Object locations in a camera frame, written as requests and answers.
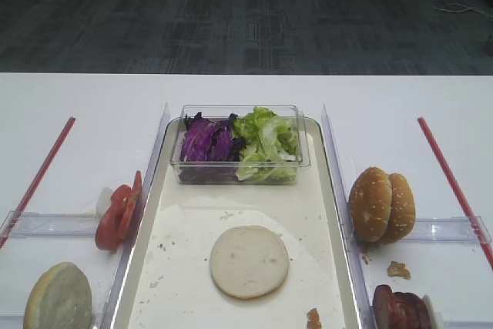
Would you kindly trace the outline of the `clear plastic salad box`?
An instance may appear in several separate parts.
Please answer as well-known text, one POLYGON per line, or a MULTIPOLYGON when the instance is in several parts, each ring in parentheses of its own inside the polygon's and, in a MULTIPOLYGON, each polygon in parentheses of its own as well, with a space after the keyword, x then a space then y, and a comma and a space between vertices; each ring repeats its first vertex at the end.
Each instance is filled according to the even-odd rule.
POLYGON ((185 105, 170 165, 183 184, 294 184, 311 165, 294 105, 185 105))

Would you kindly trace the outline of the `dark meat patty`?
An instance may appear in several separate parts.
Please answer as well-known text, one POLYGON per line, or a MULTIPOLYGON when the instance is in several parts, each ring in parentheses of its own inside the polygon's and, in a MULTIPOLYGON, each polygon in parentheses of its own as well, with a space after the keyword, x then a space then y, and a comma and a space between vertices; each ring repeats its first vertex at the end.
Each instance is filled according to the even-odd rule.
POLYGON ((397 311, 397 328, 432 329, 431 319, 424 301, 413 293, 394 292, 397 311))
POLYGON ((398 316, 394 302, 394 294, 388 285, 379 285, 374 291, 373 311, 379 329, 396 328, 398 316))

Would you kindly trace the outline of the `white block behind patties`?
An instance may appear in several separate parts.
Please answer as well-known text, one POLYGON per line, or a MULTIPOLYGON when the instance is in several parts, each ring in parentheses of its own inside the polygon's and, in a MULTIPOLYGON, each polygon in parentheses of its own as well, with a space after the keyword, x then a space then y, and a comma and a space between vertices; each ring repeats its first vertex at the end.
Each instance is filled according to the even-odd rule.
POLYGON ((434 309, 431 298, 428 295, 424 295, 422 300, 427 308, 428 316, 430 318, 432 329, 445 329, 445 324, 441 313, 434 309))

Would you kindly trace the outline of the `red strip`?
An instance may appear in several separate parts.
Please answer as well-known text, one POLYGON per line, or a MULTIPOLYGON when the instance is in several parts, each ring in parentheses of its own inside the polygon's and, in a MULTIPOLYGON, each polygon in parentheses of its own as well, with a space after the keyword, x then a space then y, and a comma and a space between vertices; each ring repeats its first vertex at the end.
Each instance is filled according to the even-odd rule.
POLYGON ((456 180, 451 167, 448 165, 447 160, 444 157, 443 152, 441 151, 440 146, 438 145, 438 142, 434 138, 434 135, 432 131, 430 130, 426 120, 424 117, 418 117, 417 118, 418 124, 421 127, 421 130, 426 137, 429 146, 431 147, 434 156, 436 160, 438 161, 445 177, 447 178, 447 181, 457 198, 457 201, 459 202, 461 209, 464 213, 464 215, 469 219, 471 228, 475 232, 478 241, 481 244, 482 251, 490 265, 492 267, 492 248, 491 248, 491 243, 487 241, 486 235, 485 235, 485 229, 484 227, 481 227, 479 225, 479 217, 477 217, 471 206, 469 205, 469 202, 467 198, 465 197, 461 187, 459 186, 458 181, 456 180))
POLYGON ((20 216, 23 214, 29 201, 31 200, 32 196, 34 195, 35 191, 37 190, 39 184, 41 183, 41 181, 43 179, 43 176, 45 175, 46 171, 48 170, 52 161, 54 160, 56 154, 58 153, 59 149, 61 148, 62 144, 64 143, 64 141, 65 141, 67 135, 69 134, 70 130, 72 129, 75 121, 76 121, 76 118, 74 116, 71 116, 68 118, 65 126, 63 127, 62 131, 60 132, 59 136, 57 137, 57 140, 53 144, 48 155, 44 159, 44 161, 43 161, 42 165, 40 166, 38 172, 36 173, 35 177, 31 181, 28 189, 25 191, 25 194, 22 197, 21 201, 19 202, 18 206, 11 212, 11 215, 5 219, 5 226, 3 226, 2 231, 1 231, 1 247, 3 247, 5 245, 5 243, 7 242, 7 240, 9 239, 9 236, 10 236, 14 226, 17 224, 20 216))

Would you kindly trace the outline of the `right long clear divider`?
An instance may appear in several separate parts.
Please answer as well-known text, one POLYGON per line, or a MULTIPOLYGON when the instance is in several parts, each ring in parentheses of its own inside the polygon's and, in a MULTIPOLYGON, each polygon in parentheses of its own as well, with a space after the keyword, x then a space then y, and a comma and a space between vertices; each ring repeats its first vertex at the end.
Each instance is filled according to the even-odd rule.
POLYGON ((337 210, 337 218, 341 239, 344 248, 345 262, 350 280, 352 301, 356 311, 358 328, 375 328, 374 314, 371 300, 368 298, 367 287, 364 280, 364 272, 359 245, 354 236, 354 228, 347 205, 344 181, 341 176, 337 148, 334 142, 333 125, 327 114, 327 108, 323 105, 321 113, 324 142, 326 147, 330 178, 334 193, 334 202, 337 210))

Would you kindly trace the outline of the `bread crumb on table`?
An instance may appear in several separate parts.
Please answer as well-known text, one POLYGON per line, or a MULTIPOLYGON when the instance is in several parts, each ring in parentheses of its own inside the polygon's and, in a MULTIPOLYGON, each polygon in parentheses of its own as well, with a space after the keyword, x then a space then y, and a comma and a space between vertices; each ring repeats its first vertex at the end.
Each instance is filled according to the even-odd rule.
POLYGON ((389 277, 402 277, 405 280, 411 279, 411 272, 407 269, 406 264, 397 261, 391 261, 387 268, 387 275, 389 277))

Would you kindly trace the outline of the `orange crumb on tray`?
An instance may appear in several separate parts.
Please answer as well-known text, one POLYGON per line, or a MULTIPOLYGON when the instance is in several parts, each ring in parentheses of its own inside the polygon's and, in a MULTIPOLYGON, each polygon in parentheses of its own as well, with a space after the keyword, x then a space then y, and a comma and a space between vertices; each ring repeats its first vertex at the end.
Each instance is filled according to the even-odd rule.
POLYGON ((322 323, 320 322, 320 315, 316 308, 312 308, 307 312, 307 326, 306 329, 321 329, 322 323))

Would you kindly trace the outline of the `front dark meat patty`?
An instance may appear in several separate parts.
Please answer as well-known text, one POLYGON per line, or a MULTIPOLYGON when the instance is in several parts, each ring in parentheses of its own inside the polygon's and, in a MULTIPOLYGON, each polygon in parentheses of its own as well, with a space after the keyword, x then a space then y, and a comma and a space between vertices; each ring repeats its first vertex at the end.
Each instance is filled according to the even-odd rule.
POLYGON ((398 316, 394 302, 394 294, 388 285, 379 285, 374 291, 373 311, 379 329, 396 328, 398 316))

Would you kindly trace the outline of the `left red strip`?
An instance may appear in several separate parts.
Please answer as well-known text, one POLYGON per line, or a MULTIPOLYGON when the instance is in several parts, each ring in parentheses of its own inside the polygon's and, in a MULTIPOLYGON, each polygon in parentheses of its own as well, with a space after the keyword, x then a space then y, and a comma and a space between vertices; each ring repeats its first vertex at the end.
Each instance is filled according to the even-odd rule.
POLYGON ((7 242, 7 240, 9 239, 9 236, 10 236, 14 226, 17 224, 20 216, 23 214, 29 201, 31 200, 32 196, 34 195, 35 191, 37 190, 39 184, 41 183, 41 181, 43 179, 43 176, 45 175, 46 171, 48 170, 52 161, 54 160, 56 154, 58 153, 59 149, 61 148, 62 144, 64 143, 64 141, 65 141, 67 135, 69 134, 70 130, 72 129, 75 121, 76 121, 76 118, 74 116, 71 116, 68 118, 65 126, 63 127, 62 131, 60 132, 59 136, 57 137, 57 140, 53 144, 48 155, 44 159, 44 161, 43 161, 42 165, 40 166, 38 172, 36 173, 35 177, 31 181, 28 189, 25 191, 25 194, 22 197, 21 201, 19 202, 18 206, 11 212, 11 215, 5 219, 5 226, 3 226, 2 231, 1 231, 1 247, 3 247, 5 245, 5 243, 7 242))

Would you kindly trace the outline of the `green lettuce leaves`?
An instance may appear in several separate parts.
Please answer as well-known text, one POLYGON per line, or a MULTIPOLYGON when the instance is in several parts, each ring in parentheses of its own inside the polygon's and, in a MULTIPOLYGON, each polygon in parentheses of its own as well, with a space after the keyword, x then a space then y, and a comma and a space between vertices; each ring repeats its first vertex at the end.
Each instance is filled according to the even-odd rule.
POLYGON ((298 132, 293 117, 255 107, 233 124, 233 137, 245 139, 236 178, 250 183, 292 183, 297 175, 298 132))

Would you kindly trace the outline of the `bun slice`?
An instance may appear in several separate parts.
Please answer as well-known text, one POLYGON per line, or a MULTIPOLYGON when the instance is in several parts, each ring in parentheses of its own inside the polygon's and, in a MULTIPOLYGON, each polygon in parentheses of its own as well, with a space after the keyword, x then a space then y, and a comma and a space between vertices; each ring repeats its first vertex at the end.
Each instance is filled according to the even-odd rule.
POLYGON ((87 276, 72 262, 48 269, 35 283, 25 306, 24 328, 88 328, 92 291, 87 276))
POLYGON ((210 254, 210 274, 226 295, 249 300, 275 291, 290 267, 287 248, 266 227, 247 225, 224 231, 210 254))

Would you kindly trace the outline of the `white block behind tomatoes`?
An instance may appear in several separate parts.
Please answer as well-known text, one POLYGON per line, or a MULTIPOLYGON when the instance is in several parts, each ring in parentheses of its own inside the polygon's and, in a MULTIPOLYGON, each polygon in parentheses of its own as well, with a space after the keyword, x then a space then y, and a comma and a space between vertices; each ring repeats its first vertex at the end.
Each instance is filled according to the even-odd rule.
POLYGON ((105 187, 102 189, 99 198, 96 202, 96 215, 101 218, 104 216, 106 211, 111 207, 111 196, 113 190, 105 187))

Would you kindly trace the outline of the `right red strip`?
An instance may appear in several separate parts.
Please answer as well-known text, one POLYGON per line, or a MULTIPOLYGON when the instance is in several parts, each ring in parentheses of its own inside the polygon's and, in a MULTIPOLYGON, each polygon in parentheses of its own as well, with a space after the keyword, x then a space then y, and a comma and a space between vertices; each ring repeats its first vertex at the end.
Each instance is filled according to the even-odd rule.
POLYGON ((481 227, 479 225, 479 217, 477 217, 471 206, 469 205, 469 202, 467 198, 465 197, 461 187, 459 186, 458 181, 456 180, 451 167, 448 165, 447 160, 444 157, 443 152, 441 151, 440 146, 438 145, 438 142, 434 138, 434 135, 432 131, 430 130, 426 120, 424 117, 418 117, 417 118, 418 124, 421 127, 421 130, 426 137, 429 146, 431 147, 434 156, 436 160, 438 161, 445 177, 447 178, 447 181, 457 198, 457 201, 459 202, 461 209, 464 213, 464 215, 469 219, 471 228, 475 232, 478 241, 481 244, 482 251, 490 265, 492 267, 492 248, 491 248, 491 243, 487 241, 486 235, 485 235, 485 229, 484 227, 481 227))

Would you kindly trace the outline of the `rear tomato slice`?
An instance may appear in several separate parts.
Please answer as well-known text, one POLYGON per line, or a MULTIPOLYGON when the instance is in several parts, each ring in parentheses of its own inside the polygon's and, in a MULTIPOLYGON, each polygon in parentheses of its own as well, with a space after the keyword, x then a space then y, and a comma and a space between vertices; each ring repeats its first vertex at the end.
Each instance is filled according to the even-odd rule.
POLYGON ((127 197, 125 201, 124 212, 117 231, 120 240, 126 239, 126 235, 128 233, 132 221, 132 216, 134 214, 134 210, 136 208, 136 204, 141 192, 142 192, 142 174, 139 170, 137 170, 130 195, 127 197))

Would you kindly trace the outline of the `lower right clear cross divider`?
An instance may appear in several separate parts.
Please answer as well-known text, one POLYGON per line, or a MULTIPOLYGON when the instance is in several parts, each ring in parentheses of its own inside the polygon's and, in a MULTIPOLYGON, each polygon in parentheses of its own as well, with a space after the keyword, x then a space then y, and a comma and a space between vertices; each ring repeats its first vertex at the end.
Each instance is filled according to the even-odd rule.
POLYGON ((490 321, 444 321, 441 324, 444 329, 493 329, 490 321))

